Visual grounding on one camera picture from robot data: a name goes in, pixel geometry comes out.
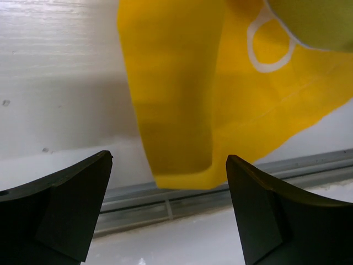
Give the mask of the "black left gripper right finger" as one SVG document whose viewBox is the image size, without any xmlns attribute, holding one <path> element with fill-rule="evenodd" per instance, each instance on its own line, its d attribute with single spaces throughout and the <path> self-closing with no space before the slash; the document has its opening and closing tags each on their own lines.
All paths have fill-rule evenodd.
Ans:
<svg viewBox="0 0 353 265">
<path fill-rule="evenodd" d="M 351 264 L 352 204 L 230 155 L 226 171 L 246 264 Z"/>
</svg>

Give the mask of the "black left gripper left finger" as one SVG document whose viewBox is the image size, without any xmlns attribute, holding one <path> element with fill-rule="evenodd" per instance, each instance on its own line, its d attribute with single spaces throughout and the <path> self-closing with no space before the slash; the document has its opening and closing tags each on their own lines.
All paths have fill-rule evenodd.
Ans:
<svg viewBox="0 0 353 265">
<path fill-rule="evenodd" d="M 85 262 L 112 166 L 111 153 L 100 151 L 1 191 L 1 264 Z"/>
</svg>

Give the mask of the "yellow pillowcase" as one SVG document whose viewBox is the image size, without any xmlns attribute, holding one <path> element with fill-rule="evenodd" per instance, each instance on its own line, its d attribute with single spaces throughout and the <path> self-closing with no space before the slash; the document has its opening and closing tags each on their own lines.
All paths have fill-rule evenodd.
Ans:
<svg viewBox="0 0 353 265">
<path fill-rule="evenodd" d="M 210 189 L 352 98 L 352 52 L 300 44 L 266 1 L 121 1 L 117 27 L 156 185 Z"/>
</svg>

